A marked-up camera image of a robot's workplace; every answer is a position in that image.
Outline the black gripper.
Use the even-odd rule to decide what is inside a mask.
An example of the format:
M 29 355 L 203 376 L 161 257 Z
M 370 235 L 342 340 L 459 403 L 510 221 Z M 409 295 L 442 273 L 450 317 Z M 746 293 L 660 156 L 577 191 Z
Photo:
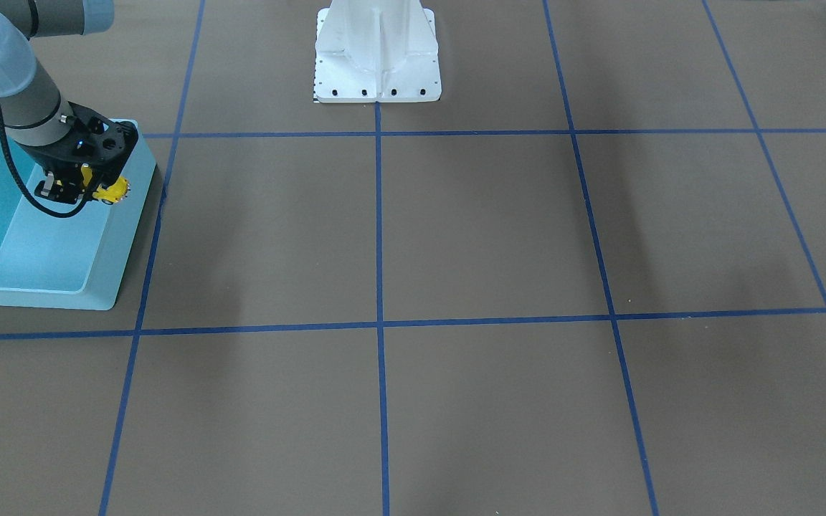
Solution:
M 68 131 L 54 143 L 25 146 L 43 170 L 34 195 L 60 204 L 76 204 L 92 180 L 111 188 L 121 179 L 140 132 L 131 121 L 109 120 L 83 105 L 69 102 L 72 114 L 60 124 Z

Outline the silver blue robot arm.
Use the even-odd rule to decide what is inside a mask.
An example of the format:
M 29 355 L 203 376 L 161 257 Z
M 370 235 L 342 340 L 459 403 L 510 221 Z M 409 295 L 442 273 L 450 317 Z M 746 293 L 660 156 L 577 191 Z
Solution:
M 111 1 L 0 1 L 0 145 L 21 195 L 44 201 L 115 204 L 129 193 L 122 172 L 138 142 L 131 121 L 114 121 L 60 92 L 32 38 L 104 32 Z

